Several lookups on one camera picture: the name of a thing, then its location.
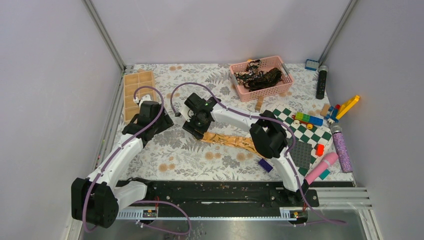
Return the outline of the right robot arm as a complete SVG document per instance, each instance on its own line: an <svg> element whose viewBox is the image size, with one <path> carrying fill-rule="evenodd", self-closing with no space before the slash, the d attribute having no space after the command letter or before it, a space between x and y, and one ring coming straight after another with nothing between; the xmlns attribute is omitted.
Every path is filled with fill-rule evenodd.
<svg viewBox="0 0 424 240"><path fill-rule="evenodd" d="M266 110L263 113L246 112L225 107L213 97L205 100L192 93L184 102L181 114L185 119L183 129L202 140L212 122L220 122L249 132L255 150L272 161L287 191L287 201L293 206L306 199L309 183L295 168L289 153L287 132L290 128Z"/></svg>

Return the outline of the yellow patterned tie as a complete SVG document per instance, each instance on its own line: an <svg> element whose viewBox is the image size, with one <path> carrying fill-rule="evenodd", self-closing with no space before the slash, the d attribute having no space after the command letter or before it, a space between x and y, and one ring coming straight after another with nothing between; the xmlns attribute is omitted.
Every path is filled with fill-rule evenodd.
<svg viewBox="0 0 424 240"><path fill-rule="evenodd" d="M251 152L252 154L263 157L256 150L254 146L254 142L250 137L205 132L203 134L203 138L201 138L200 141L205 143L210 143L210 144L219 144L219 145L224 145L227 147L244 149Z"/></svg>

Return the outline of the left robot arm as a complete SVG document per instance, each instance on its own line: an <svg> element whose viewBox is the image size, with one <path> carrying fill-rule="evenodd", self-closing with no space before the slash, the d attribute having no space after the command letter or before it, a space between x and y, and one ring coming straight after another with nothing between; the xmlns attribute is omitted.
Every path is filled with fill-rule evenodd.
<svg viewBox="0 0 424 240"><path fill-rule="evenodd" d="M147 143L173 126L161 103L145 100L139 112L123 128L118 144L87 178L76 178L71 185L71 216L97 227L109 228L118 213L136 201L148 206L155 192L143 182L118 186L119 177Z"/></svg>

